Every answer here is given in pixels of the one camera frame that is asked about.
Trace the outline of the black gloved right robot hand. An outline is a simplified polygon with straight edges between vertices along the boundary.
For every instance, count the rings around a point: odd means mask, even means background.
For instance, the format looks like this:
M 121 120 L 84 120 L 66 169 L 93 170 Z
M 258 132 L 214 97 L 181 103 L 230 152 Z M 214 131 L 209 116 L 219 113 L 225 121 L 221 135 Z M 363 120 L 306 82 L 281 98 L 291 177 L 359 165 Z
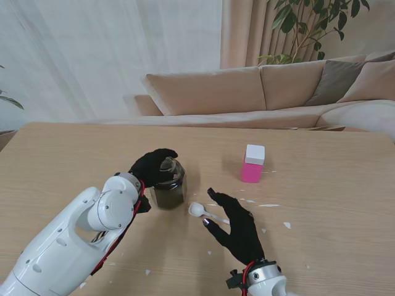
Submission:
M 211 187 L 208 188 L 207 193 L 224 209 L 230 221 L 230 232 L 227 233 L 211 219 L 203 219 L 203 225 L 217 242 L 227 248 L 238 261 L 246 266 L 252 261 L 264 260 L 264 250 L 252 213 L 243 208 L 234 197 L 215 192 Z

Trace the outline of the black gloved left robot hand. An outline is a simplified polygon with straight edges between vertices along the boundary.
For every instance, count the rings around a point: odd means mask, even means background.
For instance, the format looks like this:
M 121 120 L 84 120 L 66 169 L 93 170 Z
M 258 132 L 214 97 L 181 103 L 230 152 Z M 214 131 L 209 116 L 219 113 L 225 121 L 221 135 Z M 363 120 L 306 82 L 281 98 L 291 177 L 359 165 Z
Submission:
M 172 149 L 156 149 L 139 158 L 128 172 L 139 181 L 142 181 L 146 188 L 153 187 L 159 183 L 171 181 L 173 179 L 173 175 L 160 170 L 161 164 L 168 157 L 177 158 L 178 154 Z

